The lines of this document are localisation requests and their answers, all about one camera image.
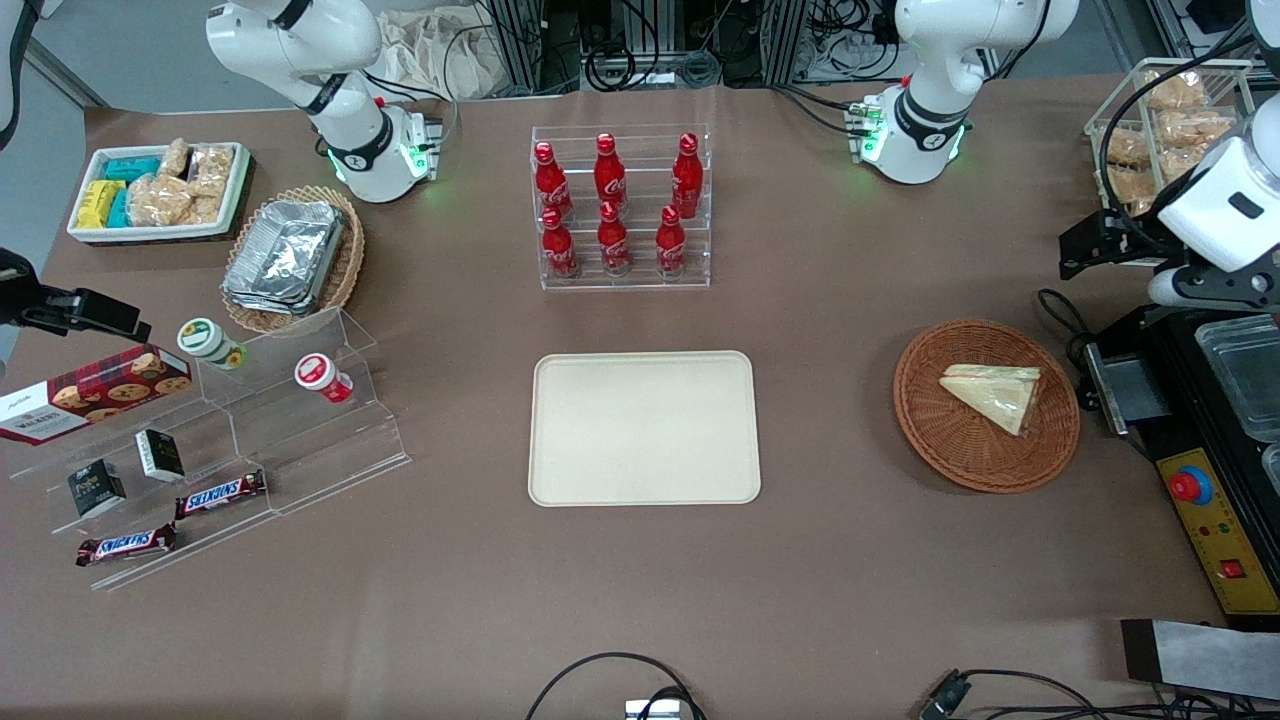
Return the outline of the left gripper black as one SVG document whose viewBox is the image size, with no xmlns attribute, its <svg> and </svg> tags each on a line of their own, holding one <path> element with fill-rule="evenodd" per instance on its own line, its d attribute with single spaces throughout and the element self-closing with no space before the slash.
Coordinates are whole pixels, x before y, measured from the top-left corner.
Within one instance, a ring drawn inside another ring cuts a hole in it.
<svg viewBox="0 0 1280 720">
<path fill-rule="evenodd" d="M 1152 236 L 1124 206 L 1101 208 L 1091 217 L 1093 232 L 1060 234 L 1060 279 L 1070 281 L 1102 265 L 1167 265 L 1179 251 Z M 1225 311 L 1277 311 L 1279 269 L 1253 263 L 1236 272 L 1211 264 L 1187 264 L 1157 273 L 1148 283 L 1155 304 Z"/>
</svg>

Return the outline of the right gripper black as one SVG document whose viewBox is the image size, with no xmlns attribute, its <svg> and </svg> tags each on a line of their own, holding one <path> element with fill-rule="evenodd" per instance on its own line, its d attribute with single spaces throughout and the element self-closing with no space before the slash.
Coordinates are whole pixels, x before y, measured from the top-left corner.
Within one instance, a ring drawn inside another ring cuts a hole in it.
<svg viewBox="0 0 1280 720">
<path fill-rule="evenodd" d="M 151 334 L 151 325 L 129 304 L 87 288 L 41 290 L 35 266 L 9 249 L 1 249 L 1 323 L 60 337 L 73 331 L 93 331 L 147 342 Z"/>
</svg>

